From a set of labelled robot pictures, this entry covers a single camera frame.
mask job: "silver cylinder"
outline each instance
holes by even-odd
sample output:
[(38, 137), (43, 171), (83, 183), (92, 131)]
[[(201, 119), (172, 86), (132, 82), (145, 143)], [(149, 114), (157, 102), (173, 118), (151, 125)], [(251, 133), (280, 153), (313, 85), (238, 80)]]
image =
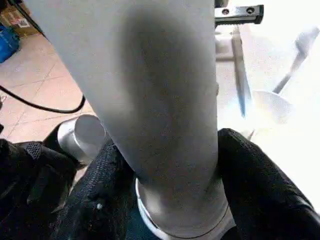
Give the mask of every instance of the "silver cylinder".
[(62, 122), (57, 131), (57, 142), (62, 150), (84, 166), (98, 156), (108, 138), (100, 120), (89, 114)]
[(151, 221), (176, 238), (221, 231), (214, 1), (27, 2), (136, 172)]

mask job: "black cable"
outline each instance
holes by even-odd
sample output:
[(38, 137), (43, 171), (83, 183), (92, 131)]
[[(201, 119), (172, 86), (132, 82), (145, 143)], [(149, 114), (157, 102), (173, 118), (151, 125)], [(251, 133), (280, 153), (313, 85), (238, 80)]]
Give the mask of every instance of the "black cable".
[(40, 110), (44, 110), (44, 111), (48, 111), (48, 112), (53, 112), (53, 113), (59, 113), (59, 114), (74, 114), (76, 112), (78, 112), (80, 109), (83, 108), (83, 106), (85, 105), (86, 102), (86, 98), (84, 95), (82, 95), (82, 99), (81, 102), (79, 104), (79, 106), (77, 106), (75, 109), (71, 109), (71, 110), (60, 110), (60, 109), (54, 109), (54, 108), (50, 108), (50, 107), (45, 107), (45, 106), (41, 106), (41, 105), (37, 105), (34, 104), (32, 102), (29, 102), (25, 99), (23, 99), (22, 97), (14, 94), (13, 92), (9, 91), (8, 89), (6, 89), (5, 87), (0, 85), (0, 90), (5, 92), (6, 94), (8, 94), (9, 96), (13, 97), (14, 99), (30, 106), (33, 107), (35, 109), (40, 109)]

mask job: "white surface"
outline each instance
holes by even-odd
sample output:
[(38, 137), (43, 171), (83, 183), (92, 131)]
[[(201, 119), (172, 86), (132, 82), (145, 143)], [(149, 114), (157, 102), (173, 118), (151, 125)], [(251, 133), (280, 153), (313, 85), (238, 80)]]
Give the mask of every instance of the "white surface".
[(320, 37), (309, 56), (281, 91), (295, 107), (288, 124), (258, 130), (252, 137), (292, 179), (320, 213)]

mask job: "beige floor tile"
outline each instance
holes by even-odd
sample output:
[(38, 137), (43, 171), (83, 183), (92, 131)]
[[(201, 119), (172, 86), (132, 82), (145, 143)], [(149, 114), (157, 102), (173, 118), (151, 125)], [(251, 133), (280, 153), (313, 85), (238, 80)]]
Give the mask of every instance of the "beige floor tile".
[(11, 57), (0, 63), (0, 84), (5, 85), (8, 81), (9, 75), (21, 64), (20, 51), (14, 53)]
[[(49, 108), (70, 110), (76, 108), (82, 97), (82, 92), (70, 76), (45, 80), (41, 85), (33, 102)], [(64, 114), (38, 110), (29, 107), (19, 123), (65, 116)]]
[(0, 139), (7, 139), (14, 127), (14, 125), (5, 125), (3, 131), (0, 133)]
[(41, 55), (53, 54), (53, 45), (41, 34), (22, 38), (20, 41), (20, 55), (25, 59), (32, 59)]
[(57, 62), (56, 54), (40, 55), (23, 61), (2, 83), (5, 87), (42, 81)]
[(46, 80), (70, 75), (64, 63), (60, 60), (59, 57), (57, 58), (58, 58), (58, 61), (55, 63), (54, 67), (49, 72), (49, 74), (46, 76), (45, 78)]
[(8, 136), (8, 140), (13, 143), (42, 141), (58, 124), (76, 116), (78, 115), (65, 115), (62, 117), (18, 124)]
[[(41, 83), (42, 82), (29, 83), (12, 87), (9, 90), (32, 102), (41, 86)], [(0, 123), (4, 126), (15, 125), (23, 115), (26, 108), (28, 108), (28, 106), (8, 96), (0, 109)]]
[(90, 113), (90, 112), (93, 112), (93, 111), (94, 111), (94, 110), (92, 109), (90, 103), (86, 100), (86, 101), (85, 101), (85, 104), (84, 104), (84, 106), (83, 106), (83, 108), (82, 108), (81, 113), (82, 113), (82, 114), (85, 114), (85, 113)]
[(84, 176), (84, 174), (86, 173), (86, 171), (87, 171), (87, 168), (88, 167), (85, 167), (85, 168), (82, 168), (82, 169), (80, 169), (80, 170), (78, 170), (77, 172), (76, 172), (76, 174), (75, 174), (75, 177), (74, 177), (74, 184), (76, 184), (83, 176)]

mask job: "blue container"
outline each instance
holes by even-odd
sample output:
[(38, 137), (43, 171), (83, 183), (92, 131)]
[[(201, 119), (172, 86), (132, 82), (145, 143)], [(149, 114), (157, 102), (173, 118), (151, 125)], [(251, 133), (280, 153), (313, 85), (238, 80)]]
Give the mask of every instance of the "blue container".
[(12, 28), (0, 25), (0, 63), (18, 50), (19, 40), (19, 36)]

